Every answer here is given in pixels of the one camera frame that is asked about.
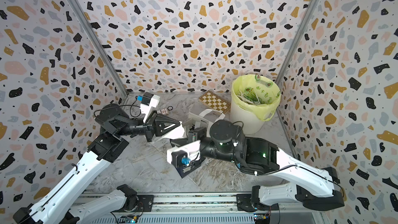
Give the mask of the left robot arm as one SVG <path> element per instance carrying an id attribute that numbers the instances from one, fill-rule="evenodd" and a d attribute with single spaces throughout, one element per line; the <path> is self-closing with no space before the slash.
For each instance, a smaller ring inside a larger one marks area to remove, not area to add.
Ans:
<path id="1" fill-rule="evenodd" d="M 90 204 L 72 205 L 88 185 L 108 168 L 129 143 L 125 136 L 176 139 L 184 134 L 182 123 L 152 111 L 144 118 L 130 119 L 120 105 L 108 104 L 94 117 L 101 131 L 71 171 L 40 201 L 22 207 L 13 215 L 18 224 L 83 224 L 120 209 L 139 208 L 137 192 L 124 184 Z"/>

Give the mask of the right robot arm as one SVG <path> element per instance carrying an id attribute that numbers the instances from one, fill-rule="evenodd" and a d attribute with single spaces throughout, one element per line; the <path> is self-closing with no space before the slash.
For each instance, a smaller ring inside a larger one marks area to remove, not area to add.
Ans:
<path id="1" fill-rule="evenodd" d="M 300 202 L 315 211 L 345 205 L 336 169 L 307 165 L 265 139 L 246 136 L 243 127 L 241 121 L 218 120 L 209 129 L 190 130 L 187 143 L 195 144 L 195 148 L 188 150 L 189 164 L 196 166 L 201 159 L 212 158 L 231 162 L 244 174 L 275 176 L 287 181 L 279 186 L 254 186 L 253 204 Z"/>

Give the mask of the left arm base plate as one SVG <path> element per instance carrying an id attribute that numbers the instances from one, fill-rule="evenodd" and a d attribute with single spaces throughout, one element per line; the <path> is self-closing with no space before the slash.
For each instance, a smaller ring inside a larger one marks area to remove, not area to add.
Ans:
<path id="1" fill-rule="evenodd" d="M 118 212 L 128 214 L 141 214 L 151 212 L 154 202 L 154 195 L 134 195 L 126 199 L 124 206 Z"/>

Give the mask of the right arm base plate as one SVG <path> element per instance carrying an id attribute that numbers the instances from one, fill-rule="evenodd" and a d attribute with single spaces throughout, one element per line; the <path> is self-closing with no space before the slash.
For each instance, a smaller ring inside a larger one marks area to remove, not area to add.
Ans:
<path id="1" fill-rule="evenodd" d="M 279 205 L 274 204 L 271 206 L 264 205 L 261 203 L 255 203 L 251 200 L 251 194 L 237 194 L 236 195 L 236 205 L 239 211 L 245 211 L 248 213 L 254 213 L 256 211 L 277 211 L 279 210 Z"/>

